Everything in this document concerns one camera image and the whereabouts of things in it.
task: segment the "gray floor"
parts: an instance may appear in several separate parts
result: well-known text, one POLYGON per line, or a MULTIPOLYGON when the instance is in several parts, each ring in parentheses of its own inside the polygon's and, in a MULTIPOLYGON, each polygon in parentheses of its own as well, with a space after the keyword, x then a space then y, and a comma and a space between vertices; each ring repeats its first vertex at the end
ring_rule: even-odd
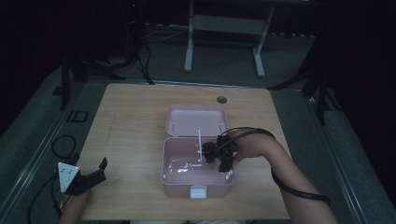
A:
MULTIPOLYGON (((165 37, 156 34, 149 37, 148 70, 157 84, 254 88, 272 86, 295 75, 314 40, 269 36, 262 53, 266 77, 258 78, 249 41, 238 45, 217 39, 215 43, 208 41, 213 36, 198 34, 192 71, 187 74, 183 71, 185 34, 163 40, 165 37)), ((145 61, 148 52, 143 49, 141 54, 145 61)), ((122 82, 146 84, 138 68, 136 64, 118 71, 127 77, 122 82)), ((74 97, 69 107, 60 112, 60 97, 51 95, 60 85, 60 70, 46 79, 0 140, 1 223, 26 222, 30 201, 59 161, 50 152, 50 144, 57 136, 72 134, 77 139, 77 150, 82 149, 106 85, 111 82, 115 80, 94 73, 85 84, 73 82, 74 97), (88 112, 87 121, 67 122, 72 110, 88 112)), ((332 198, 332 210, 340 223, 394 223, 395 210, 346 117, 342 111, 332 108, 325 113, 326 126, 321 126, 315 117, 315 97, 304 98, 298 91, 303 85, 304 82, 300 82, 283 91, 272 91, 293 159, 319 191, 332 198)), ((55 146, 57 150, 68 150, 72 143, 64 139, 55 146)), ((57 223, 49 196, 46 188, 38 197, 32 210, 33 223, 57 223)), ((254 223, 289 222, 261 220, 254 223)))

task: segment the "black cable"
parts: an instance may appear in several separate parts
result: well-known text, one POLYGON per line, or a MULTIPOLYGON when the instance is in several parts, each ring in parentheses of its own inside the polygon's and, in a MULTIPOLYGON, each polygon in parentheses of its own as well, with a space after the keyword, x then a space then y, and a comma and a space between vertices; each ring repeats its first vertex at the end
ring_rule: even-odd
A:
POLYGON ((51 181, 51 179, 55 176, 52 175, 50 178, 47 179, 47 181, 44 183, 43 186, 41 186, 40 190, 35 194, 35 197, 33 200, 30 202, 30 205, 27 210, 27 223, 31 224, 32 223, 32 210, 33 210, 33 205, 35 205, 35 201, 37 200, 38 196, 40 195, 41 191, 43 191, 44 187, 48 185, 48 183, 51 181))
POLYGON ((223 145, 221 145, 218 148, 216 148, 216 150, 220 150, 220 149, 226 147, 227 145, 229 145, 231 142, 237 140, 238 138, 241 138, 241 137, 244 137, 246 135, 253 134, 253 133, 263 133, 263 134, 267 134, 267 135, 270 135, 271 137, 275 138, 273 134, 271 134, 270 132, 268 132, 268 131, 266 131, 264 129, 256 129, 256 128, 249 128, 249 127, 233 128, 233 129, 230 129, 230 130, 226 131, 226 133, 231 131, 231 130, 235 130, 235 129, 252 129, 252 131, 248 131, 248 132, 241 133, 241 134, 237 135, 236 137, 230 139, 228 142, 226 142, 223 145))
MULTIPOLYGON (((274 136, 272 133, 270 133, 270 132, 268 132, 268 131, 266 131, 266 130, 264 130, 264 129, 256 129, 256 128, 249 128, 249 127, 229 129, 229 130, 227 130, 226 132, 222 133, 221 135, 224 135, 225 133, 227 133, 227 132, 229 132, 229 131, 231 131, 231 130, 236 130, 236 129, 251 129, 251 131, 247 131, 247 132, 245 132, 245 133, 241 133, 241 134, 237 135, 236 137, 232 138, 231 140, 227 141, 226 143, 224 143, 223 145, 221 145, 220 147, 218 147, 216 150, 220 150, 220 149, 222 149, 223 147, 229 145, 231 142, 233 142, 233 141, 235 141, 235 140, 237 140, 237 139, 239 139, 239 138, 241 138, 241 137, 247 136, 247 135, 249 135, 249 134, 253 134, 253 133, 263 133, 263 134, 267 134, 267 135, 270 135, 271 137, 275 138, 275 136, 274 136)), ((332 204, 332 200, 331 200, 329 197, 327 197, 327 196, 324 196, 324 195, 321 195, 321 194, 307 193, 307 192, 299 191, 299 190, 297 190, 297 189, 292 189, 291 187, 286 186, 286 185, 276 176, 276 174, 274 173, 274 171, 273 171, 272 169, 271 169, 271 174, 272 174, 272 177, 273 177, 275 183, 276 183, 281 189, 285 190, 286 192, 288 192, 288 193, 290 193, 290 194, 292 194, 292 195, 294 195, 294 196, 297 196, 297 197, 300 197, 300 198, 309 199, 309 200, 322 201, 322 202, 325 202, 325 203, 326 203, 327 205, 329 205, 329 206, 332 204)))
POLYGON ((146 35, 144 35, 144 39, 142 41, 144 42, 145 48, 148 51, 148 58, 146 59, 146 64, 143 65, 142 60, 140 58, 140 54, 137 53, 137 60, 140 63, 140 66, 142 68, 141 72, 142 72, 143 77, 145 78, 145 80, 148 82, 148 84, 155 85, 154 81, 149 76, 149 59, 150 59, 150 56, 151 56, 151 50, 149 48, 149 44, 148 44, 148 40, 147 40, 147 36, 146 35))
POLYGON ((288 186, 286 186, 274 173, 274 171, 271 169, 271 174, 272 177, 275 181, 275 183, 283 190, 285 190, 286 192, 295 195, 297 197, 300 198, 305 198, 305 199, 309 199, 309 200, 317 200, 317 201, 322 201, 325 202, 327 205, 332 205, 332 200, 324 195, 321 194, 313 194, 313 193, 307 193, 307 192, 303 192, 303 191, 299 191, 297 189, 292 189, 288 186))
MULTIPOLYGON (((101 24, 98 23, 99 16, 98 16, 98 13, 96 11, 96 8, 95 8, 94 3, 93 3, 92 0, 91 0, 91 6, 92 6, 93 14, 94 14, 93 15, 94 19, 95 19, 97 25, 101 26, 101 24)), ((123 67, 125 67, 125 66, 127 66, 129 64, 132 64, 135 61, 135 58, 131 58, 130 57, 131 56, 131 52, 130 52, 130 46, 131 46, 130 39, 131 38, 130 38, 130 35, 129 35, 129 31, 128 31, 128 21, 127 21, 126 15, 125 15, 126 8, 125 8, 125 5, 122 2, 120 4, 120 8, 121 8, 122 17, 123 17, 123 21, 124 21, 124 26, 125 26, 125 30, 126 30, 126 47, 125 47, 125 51, 124 51, 124 55, 123 55, 123 57, 125 58, 125 61, 120 62, 120 63, 111 64, 111 65, 108 65, 108 66, 104 66, 105 68, 107 68, 109 70, 112 70, 112 71, 117 70, 117 69, 121 69, 121 68, 123 68, 123 67)))
MULTIPOLYGON (((50 148, 51 148, 51 151, 52 151, 53 155, 55 155, 57 158, 64 159, 64 161, 68 161, 69 159, 72 158, 73 154, 75 153, 76 146, 77 146, 76 138, 74 136, 70 135, 70 134, 65 134, 65 135, 62 135, 62 136, 59 136, 59 137, 55 138, 52 141, 52 144, 51 144, 50 148), (61 140, 63 138, 70 138, 73 141, 73 146, 71 147, 70 152, 69 152, 69 154, 67 156, 62 156, 62 155, 58 154, 56 152, 56 150, 55 150, 55 144, 59 140, 61 140)), ((33 198, 33 200, 31 201, 31 203, 30 203, 30 205, 28 207, 28 212, 27 212, 27 223, 28 224, 32 223, 32 210, 33 210, 33 206, 35 205, 35 201, 37 200, 38 196, 43 191, 44 187, 46 187, 48 185, 48 183, 50 183, 49 194, 50 194, 51 200, 53 202, 53 207, 56 210, 56 212, 58 214, 58 217, 61 216, 62 211, 61 211, 61 208, 60 208, 60 206, 58 204, 58 201, 55 198, 55 193, 54 193, 55 192, 54 191, 54 184, 55 184, 55 180, 58 179, 58 177, 59 176, 58 176, 58 173, 56 171, 49 179, 46 180, 46 182, 43 184, 43 186, 41 186, 41 188, 35 194, 35 197, 33 198)))
POLYGON ((62 207, 61 207, 61 210, 64 209, 64 207, 65 207, 66 204, 69 202, 69 200, 70 200, 71 197, 72 197, 71 195, 69 195, 69 197, 67 197, 66 202, 64 202, 64 204, 63 204, 62 207))
POLYGON ((50 145, 50 150, 52 151, 53 155, 55 155, 56 157, 61 158, 61 159, 64 159, 64 160, 67 161, 68 159, 70 159, 70 158, 72 157, 73 153, 74 153, 75 150, 76 150, 76 146, 77 146, 76 138, 75 138, 74 136, 70 135, 70 134, 65 134, 65 135, 59 136, 59 137, 57 137, 57 138, 55 138, 55 139, 53 140, 52 144, 50 145), (66 137, 72 139, 72 141, 73 141, 73 146, 71 147, 71 150, 70 150, 70 152, 69 152, 69 154, 68 154, 67 156, 62 156, 62 155, 59 155, 59 154, 55 151, 55 144, 56 144, 59 140, 61 140, 61 139, 63 139, 63 138, 66 138, 66 137))

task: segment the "wooden table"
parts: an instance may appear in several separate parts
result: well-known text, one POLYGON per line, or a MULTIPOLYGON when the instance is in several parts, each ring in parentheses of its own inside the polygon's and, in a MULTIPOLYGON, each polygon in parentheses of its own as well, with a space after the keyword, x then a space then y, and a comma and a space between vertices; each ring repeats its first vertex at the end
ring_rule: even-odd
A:
POLYGON ((93 189, 86 220, 203 220, 289 218, 266 159, 234 167, 235 182, 220 198, 164 194, 160 173, 165 123, 171 105, 216 105, 228 127, 264 128, 288 148, 267 90, 197 86, 110 84, 103 96, 78 166, 84 175, 107 157, 107 180, 93 189), (217 98, 227 98, 219 104, 217 98))

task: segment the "white stick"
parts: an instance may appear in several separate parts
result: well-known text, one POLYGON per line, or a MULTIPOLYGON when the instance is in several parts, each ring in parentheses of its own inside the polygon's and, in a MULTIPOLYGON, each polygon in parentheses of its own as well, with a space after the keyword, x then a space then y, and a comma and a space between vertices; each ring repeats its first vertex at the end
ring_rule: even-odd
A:
POLYGON ((199 153, 199 160, 198 161, 202 161, 202 142, 201 142, 201 130, 198 129, 198 153, 199 153))

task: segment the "dark background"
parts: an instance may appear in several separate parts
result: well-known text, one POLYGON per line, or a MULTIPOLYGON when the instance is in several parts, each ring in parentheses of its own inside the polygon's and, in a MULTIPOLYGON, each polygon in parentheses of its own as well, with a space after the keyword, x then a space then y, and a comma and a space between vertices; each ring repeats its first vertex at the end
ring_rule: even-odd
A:
MULTIPOLYGON (((95 1, 99 5, 92 6, 87 0, 0 1, 0 134, 47 75, 61 65, 65 49, 78 49, 90 58, 106 60, 104 48, 109 34, 122 25, 111 19, 120 17, 117 8, 109 6, 111 2, 114 1, 95 1), (103 13, 107 20, 98 21, 95 13, 103 13)), ((140 6, 144 20, 151 25, 188 24, 188 1, 148 0, 140 6)), ((243 7, 214 6, 209 1, 197 10, 262 15, 262 9, 252 10, 248 1, 243 7)), ((317 0, 311 4, 277 4, 270 26, 273 35, 317 38, 307 60, 325 64, 329 69, 329 85, 394 204, 395 15, 395 0, 317 0)))

